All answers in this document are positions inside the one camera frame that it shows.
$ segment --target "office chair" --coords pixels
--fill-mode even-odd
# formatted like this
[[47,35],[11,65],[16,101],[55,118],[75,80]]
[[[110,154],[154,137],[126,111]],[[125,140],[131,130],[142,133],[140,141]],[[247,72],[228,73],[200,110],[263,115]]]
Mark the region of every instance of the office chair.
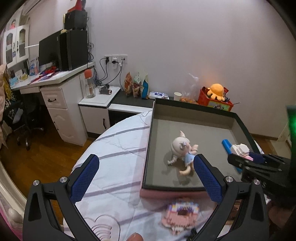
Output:
[[[3,120],[7,125],[11,127],[13,132],[23,128],[23,132],[17,137],[17,145],[21,145],[21,138],[25,137],[26,149],[30,150],[29,136],[33,130],[44,131],[43,127],[39,127],[39,113],[40,102],[39,99],[32,94],[22,95],[22,100],[11,103],[3,112]],[[21,119],[17,123],[13,123],[13,120],[9,118],[8,113],[14,109],[22,109],[24,112]]]

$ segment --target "bed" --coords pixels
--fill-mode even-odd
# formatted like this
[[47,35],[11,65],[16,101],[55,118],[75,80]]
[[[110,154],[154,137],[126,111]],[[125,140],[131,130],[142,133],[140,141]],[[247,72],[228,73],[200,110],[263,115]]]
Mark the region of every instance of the bed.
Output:
[[[186,240],[190,230],[173,236],[161,224],[172,199],[139,197],[151,111],[129,117],[102,134],[80,157],[73,169],[82,165],[90,154],[96,154],[100,167],[83,199],[76,203],[79,212],[101,241],[126,240],[138,232],[144,240]],[[208,197],[199,204],[199,230],[215,208]],[[73,236],[64,220],[64,232]],[[106,228],[112,227],[109,234]],[[229,230],[225,226],[221,235]]]

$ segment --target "black countertop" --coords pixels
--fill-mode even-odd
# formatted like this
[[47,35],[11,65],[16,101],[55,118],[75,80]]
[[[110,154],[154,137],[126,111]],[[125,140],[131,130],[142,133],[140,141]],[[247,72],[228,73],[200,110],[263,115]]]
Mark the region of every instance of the black countertop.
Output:
[[152,108],[153,102],[154,100],[152,99],[134,98],[133,95],[126,96],[125,92],[120,90],[111,101],[111,104],[123,104],[123,105]]

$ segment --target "clear plastic bag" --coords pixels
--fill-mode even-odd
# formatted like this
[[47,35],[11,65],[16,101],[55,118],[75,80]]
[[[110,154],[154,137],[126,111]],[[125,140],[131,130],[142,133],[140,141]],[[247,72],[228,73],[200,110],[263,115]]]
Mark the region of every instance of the clear plastic bag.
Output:
[[197,104],[200,94],[200,84],[198,77],[188,73],[185,78],[180,101]]

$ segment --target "octopus plush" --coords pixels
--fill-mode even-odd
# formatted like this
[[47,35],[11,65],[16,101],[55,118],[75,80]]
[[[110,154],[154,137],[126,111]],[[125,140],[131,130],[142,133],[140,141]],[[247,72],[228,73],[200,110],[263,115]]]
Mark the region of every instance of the octopus plush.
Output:
[[219,101],[225,101],[224,97],[223,97],[223,94],[224,94],[224,88],[222,85],[220,84],[213,84],[211,85],[210,88],[208,88],[208,92],[207,92],[207,95],[209,97],[211,97],[211,99],[216,99],[219,100]]
[[180,136],[173,140],[170,146],[170,150],[173,153],[173,158],[168,161],[168,165],[171,165],[181,158],[184,161],[186,170],[179,171],[182,176],[189,175],[193,169],[193,159],[197,154],[198,145],[190,145],[190,141],[186,138],[185,134],[180,131]]

